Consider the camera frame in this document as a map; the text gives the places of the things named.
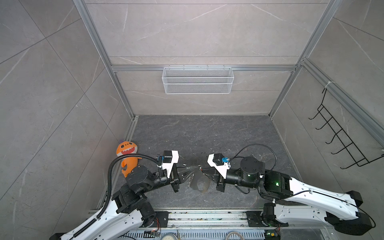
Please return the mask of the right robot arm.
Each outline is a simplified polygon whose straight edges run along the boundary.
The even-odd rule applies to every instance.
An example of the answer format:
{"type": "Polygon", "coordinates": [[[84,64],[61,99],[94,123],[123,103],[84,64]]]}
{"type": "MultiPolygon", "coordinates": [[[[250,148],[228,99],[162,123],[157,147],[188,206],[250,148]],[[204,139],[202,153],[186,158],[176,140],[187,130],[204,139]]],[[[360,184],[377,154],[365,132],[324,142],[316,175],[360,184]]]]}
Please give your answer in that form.
{"type": "Polygon", "coordinates": [[[267,171],[265,163],[254,157],[241,159],[232,169],[229,158],[222,154],[208,157],[209,168],[202,169],[217,190],[227,185],[255,189],[267,200],[260,212],[247,212],[250,226],[287,227],[289,225],[333,227],[337,232],[362,236],[376,227],[375,221],[362,209],[359,192],[335,193],[305,184],[289,175],[267,171]]]}

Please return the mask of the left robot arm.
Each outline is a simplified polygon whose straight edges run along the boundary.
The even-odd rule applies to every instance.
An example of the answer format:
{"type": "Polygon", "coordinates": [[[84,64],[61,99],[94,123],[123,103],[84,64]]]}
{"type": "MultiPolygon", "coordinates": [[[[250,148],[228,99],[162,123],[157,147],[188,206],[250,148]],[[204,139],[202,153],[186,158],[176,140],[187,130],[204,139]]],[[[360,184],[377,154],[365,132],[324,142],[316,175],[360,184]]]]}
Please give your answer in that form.
{"type": "Polygon", "coordinates": [[[158,169],[152,173],[145,166],[135,167],[124,184],[102,209],[68,233],[56,233],[52,240],[112,240],[129,230],[148,227],[156,221],[156,212],[145,193],[165,186],[178,192],[198,166],[173,165],[171,170],[158,169]]]}

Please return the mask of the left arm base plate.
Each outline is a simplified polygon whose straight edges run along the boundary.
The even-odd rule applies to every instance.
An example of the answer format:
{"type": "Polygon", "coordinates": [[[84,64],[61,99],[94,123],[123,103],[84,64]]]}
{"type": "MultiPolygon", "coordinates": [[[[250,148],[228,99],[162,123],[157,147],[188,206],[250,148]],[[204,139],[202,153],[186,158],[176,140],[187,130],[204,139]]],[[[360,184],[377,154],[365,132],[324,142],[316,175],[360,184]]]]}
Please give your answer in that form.
{"type": "Polygon", "coordinates": [[[157,228],[158,224],[160,225],[160,228],[166,228],[168,226],[169,214],[170,212],[168,211],[157,211],[154,220],[149,225],[149,228],[157,228]]]}

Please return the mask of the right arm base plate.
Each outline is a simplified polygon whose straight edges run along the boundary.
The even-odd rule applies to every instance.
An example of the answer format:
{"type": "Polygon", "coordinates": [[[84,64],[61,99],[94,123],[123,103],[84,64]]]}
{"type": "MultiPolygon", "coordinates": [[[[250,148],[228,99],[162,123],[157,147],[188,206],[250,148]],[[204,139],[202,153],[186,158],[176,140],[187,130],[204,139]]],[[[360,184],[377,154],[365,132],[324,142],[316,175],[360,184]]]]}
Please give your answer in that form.
{"type": "Polygon", "coordinates": [[[263,211],[246,211],[246,219],[249,227],[288,227],[288,223],[280,223],[277,220],[268,220],[263,217],[263,211]]]}

